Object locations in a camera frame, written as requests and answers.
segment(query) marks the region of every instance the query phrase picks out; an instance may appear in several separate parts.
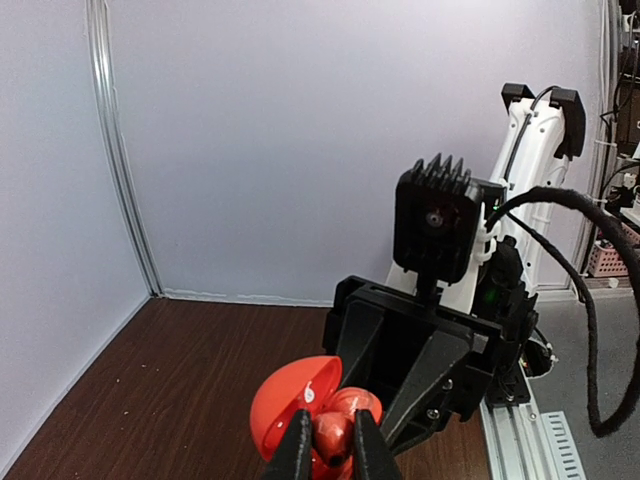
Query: black camera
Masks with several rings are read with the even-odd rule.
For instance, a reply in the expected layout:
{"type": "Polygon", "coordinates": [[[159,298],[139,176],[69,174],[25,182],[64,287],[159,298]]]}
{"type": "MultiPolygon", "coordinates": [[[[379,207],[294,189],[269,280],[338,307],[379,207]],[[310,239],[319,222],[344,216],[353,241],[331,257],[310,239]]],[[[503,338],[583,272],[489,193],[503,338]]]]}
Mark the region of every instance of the black camera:
{"type": "Polygon", "coordinates": [[[462,164],[418,160],[396,187],[393,259],[433,282],[460,281],[475,241],[483,190],[462,164]]]}

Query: red plastic cap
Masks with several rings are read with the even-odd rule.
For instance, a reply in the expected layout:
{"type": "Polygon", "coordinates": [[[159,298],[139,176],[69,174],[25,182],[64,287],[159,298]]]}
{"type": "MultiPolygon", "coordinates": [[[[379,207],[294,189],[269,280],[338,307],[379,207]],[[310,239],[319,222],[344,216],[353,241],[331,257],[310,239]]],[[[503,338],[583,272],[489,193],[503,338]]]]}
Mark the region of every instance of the red plastic cap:
{"type": "Polygon", "coordinates": [[[271,374],[253,398],[249,417],[262,458],[271,460],[296,410],[304,408],[315,415],[341,379],[340,357],[328,355],[303,358],[271,374]]]}

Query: screw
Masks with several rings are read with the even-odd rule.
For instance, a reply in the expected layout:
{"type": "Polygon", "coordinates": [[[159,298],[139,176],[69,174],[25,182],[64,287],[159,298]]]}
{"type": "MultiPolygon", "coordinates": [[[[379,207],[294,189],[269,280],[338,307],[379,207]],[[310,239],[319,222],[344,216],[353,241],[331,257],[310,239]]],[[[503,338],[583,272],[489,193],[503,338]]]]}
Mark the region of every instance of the screw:
{"type": "Polygon", "coordinates": [[[440,418],[440,412],[438,410],[434,409],[429,409],[427,410],[427,418],[429,420],[437,420],[440,418]]]}

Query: red ball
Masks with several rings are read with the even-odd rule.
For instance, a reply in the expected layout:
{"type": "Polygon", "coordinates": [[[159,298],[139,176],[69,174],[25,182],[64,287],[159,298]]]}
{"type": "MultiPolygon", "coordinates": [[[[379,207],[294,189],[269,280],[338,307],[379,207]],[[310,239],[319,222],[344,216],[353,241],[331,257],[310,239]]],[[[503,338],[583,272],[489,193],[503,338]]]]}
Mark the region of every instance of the red ball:
{"type": "Polygon", "coordinates": [[[337,468],[351,455],[353,423],[340,412],[319,413],[313,419],[313,446],[325,465],[337,468]]]}

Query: gray floor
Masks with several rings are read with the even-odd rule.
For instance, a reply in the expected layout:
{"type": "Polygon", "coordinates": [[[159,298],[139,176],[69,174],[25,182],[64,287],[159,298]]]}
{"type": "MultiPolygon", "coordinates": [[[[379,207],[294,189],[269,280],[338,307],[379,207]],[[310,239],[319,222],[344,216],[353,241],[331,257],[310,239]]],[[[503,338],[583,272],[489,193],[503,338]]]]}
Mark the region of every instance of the gray floor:
{"type": "MultiPolygon", "coordinates": [[[[635,357],[638,317],[633,300],[597,300],[599,385],[603,418],[618,406],[635,357]]],[[[589,480],[640,479],[640,409],[610,437],[597,439],[587,420],[587,325],[578,303],[540,303],[540,328],[560,361],[533,380],[542,412],[564,411],[589,480]]]]}

